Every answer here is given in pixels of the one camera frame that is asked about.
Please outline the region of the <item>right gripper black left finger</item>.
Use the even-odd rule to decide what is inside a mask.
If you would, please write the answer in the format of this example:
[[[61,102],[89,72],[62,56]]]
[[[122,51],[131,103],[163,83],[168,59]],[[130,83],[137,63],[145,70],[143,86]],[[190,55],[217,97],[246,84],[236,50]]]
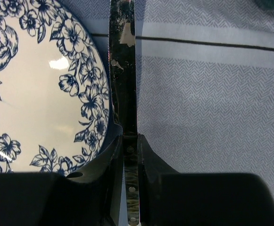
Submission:
[[[0,174],[0,226],[116,226],[119,223],[122,137],[68,176]]]

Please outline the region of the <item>blue floral white plate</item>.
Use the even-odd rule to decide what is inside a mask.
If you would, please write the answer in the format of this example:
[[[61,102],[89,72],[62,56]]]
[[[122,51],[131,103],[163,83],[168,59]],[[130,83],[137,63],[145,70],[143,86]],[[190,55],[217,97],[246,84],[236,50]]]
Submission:
[[[68,175],[101,150],[108,78],[90,34],[57,0],[0,0],[0,173]]]

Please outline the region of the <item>dark green white mug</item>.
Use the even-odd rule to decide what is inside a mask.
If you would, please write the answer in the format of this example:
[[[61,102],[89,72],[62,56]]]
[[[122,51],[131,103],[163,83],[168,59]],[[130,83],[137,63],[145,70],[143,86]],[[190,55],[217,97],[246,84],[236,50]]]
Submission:
[[[274,10],[274,0],[255,0],[255,3],[262,9]]]

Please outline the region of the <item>silver knife black handle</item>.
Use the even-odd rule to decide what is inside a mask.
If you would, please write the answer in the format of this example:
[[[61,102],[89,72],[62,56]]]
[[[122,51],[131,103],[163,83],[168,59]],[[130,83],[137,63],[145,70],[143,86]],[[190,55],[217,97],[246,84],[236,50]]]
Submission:
[[[112,0],[109,14],[109,73],[114,121],[123,129],[127,220],[140,223],[137,149],[135,2]]]

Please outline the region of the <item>blue beige checked cloth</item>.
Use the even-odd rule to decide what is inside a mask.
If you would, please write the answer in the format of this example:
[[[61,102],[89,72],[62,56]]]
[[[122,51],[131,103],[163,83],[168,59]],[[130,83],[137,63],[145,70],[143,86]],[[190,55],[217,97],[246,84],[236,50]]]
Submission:
[[[180,172],[250,172],[274,198],[274,7],[138,0],[137,127]]]

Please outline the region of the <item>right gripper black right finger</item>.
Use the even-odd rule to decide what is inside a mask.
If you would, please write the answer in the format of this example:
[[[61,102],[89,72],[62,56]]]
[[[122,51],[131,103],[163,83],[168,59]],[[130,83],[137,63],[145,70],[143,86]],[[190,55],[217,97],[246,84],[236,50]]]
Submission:
[[[251,173],[180,173],[138,136],[143,226],[274,226],[274,200]]]

